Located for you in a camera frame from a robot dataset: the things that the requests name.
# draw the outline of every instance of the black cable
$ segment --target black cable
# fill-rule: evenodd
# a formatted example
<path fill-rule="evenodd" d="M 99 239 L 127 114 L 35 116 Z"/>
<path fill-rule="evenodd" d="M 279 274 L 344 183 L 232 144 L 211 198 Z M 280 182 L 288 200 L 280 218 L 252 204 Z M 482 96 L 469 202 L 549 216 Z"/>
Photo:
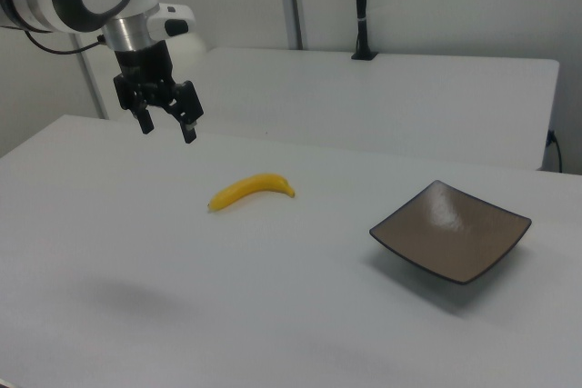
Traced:
<path fill-rule="evenodd" d="M 562 168 L 562 151 L 560 149 L 560 143 L 557 141 L 556 133 L 554 131 L 547 131 L 546 147 L 550 146 L 552 143 L 556 143 L 557 160 L 559 163 L 560 173 L 564 173 Z"/>
<path fill-rule="evenodd" d="M 559 166 L 560 166 L 560 173 L 564 173 L 562 171 L 562 151 L 560 150 L 560 143 L 557 141 L 556 135 L 552 134 L 552 136 L 554 137 L 554 143 L 556 143 L 556 149 L 557 149 L 557 160 L 559 162 Z"/>
<path fill-rule="evenodd" d="M 28 37 L 28 39 L 33 43 L 33 45 L 35 45 L 39 49 L 44 50 L 45 52 L 48 52 L 49 54 L 53 54 L 53 55 L 75 55 L 75 54 L 80 54 L 80 53 L 84 52 L 85 50 L 89 50 L 89 49 L 92 49 L 93 47 L 97 47 L 98 45 L 101 45 L 101 41 L 98 40 L 96 43 L 92 43 L 91 45 L 86 45 L 85 47 L 80 47 L 80 48 L 75 49 L 75 50 L 65 50 L 65 51 L 53 50 L 53 49 L 49 49 L 48 47 L 44 47 L 43 45 L 41 45 L 40 43 L 38 43 L 33 38 L 33 36 L 30 35 L 30 32 L 25 31 L 25 34 Z"/>

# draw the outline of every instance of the white wall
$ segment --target white wall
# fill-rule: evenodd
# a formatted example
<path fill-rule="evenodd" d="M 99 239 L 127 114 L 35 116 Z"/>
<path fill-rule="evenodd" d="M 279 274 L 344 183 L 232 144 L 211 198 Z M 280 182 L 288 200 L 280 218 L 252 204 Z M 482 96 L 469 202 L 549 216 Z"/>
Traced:
<path fill-rule="evenodd" d="M 37 39 L 60 50 L 72 49 L 68 35 Z M 24 33 L 0 28 L 0 156 L 63 114 L 97 117 L 75 55 L 50 55 Z"/>
<path fill-rule="evenodd" d="M 299 0 L 305 46 L 353 51 L 355 1 Z M 582 174 L 582 0 L 368 0 L 368 18 L 381 52 L 558 60 L 552 125 L 565 170 Z"/>

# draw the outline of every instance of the banana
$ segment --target banana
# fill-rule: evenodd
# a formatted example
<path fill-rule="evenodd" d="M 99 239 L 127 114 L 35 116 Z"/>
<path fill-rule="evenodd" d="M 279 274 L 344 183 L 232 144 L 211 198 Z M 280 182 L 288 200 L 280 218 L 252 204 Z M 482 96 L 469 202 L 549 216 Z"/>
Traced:
<path fill-rule="evenodd" d="M 220 211 L 246 195 L 259 191 L 274 191 L 295 197 L 295 190 L 280 174 L 262 173 L 242 179 L 215 194 L 208 204 L 210 212 Z"/>

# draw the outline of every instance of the square plate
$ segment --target square plate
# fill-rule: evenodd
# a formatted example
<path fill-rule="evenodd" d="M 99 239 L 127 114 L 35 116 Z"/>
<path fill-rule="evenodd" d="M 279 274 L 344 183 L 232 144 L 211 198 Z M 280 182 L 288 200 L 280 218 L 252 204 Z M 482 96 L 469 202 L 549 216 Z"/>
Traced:
<path fill-rule="evenodd" d="M 407 261 L 456 284 L 468 284 L 503 258 L 531 220 L 440 181 L 370 230 Z"/>

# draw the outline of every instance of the black pole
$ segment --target black pole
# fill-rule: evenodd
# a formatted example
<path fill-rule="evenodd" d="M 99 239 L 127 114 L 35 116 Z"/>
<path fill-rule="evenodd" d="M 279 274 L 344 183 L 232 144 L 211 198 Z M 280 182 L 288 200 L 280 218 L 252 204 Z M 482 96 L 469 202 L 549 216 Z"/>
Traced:
<path fill-rule="evenodd" d="M 372 52 L 367 42 L 367 21 L 366 21 L 367 0 L 356 0 L 357 9 L 357 43 L 356 52 L 352 59 L 371 61 L 378 52 Z"/>

